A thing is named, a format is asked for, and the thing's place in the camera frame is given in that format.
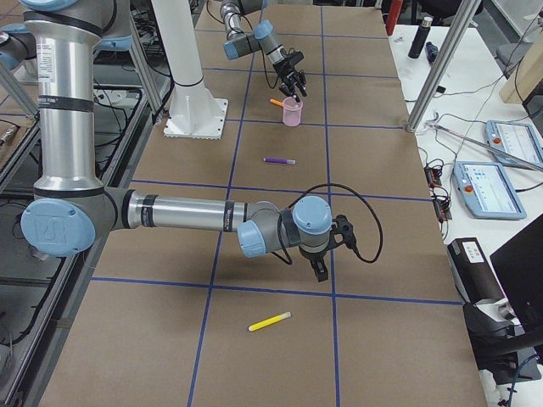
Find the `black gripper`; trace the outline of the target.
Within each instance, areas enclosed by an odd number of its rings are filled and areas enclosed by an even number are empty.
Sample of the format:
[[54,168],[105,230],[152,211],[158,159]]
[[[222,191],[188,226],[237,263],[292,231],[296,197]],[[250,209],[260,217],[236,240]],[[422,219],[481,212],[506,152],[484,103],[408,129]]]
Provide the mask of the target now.
[[309,248],[300,245],[299,251],[301,255],[308,259],[315,273],[318,282],[325,282],[329,278],[328,269],[325,263],[325,257],[328,252],[326,248],[319,251],[310,251]]
[[303,97],[307,96],[306,78],[303,70],[297,70],[292,62],[283,60],[273,65],[277,76],[282,84],[279,90],[286,97],[294,96],[294,86],[296,86]]

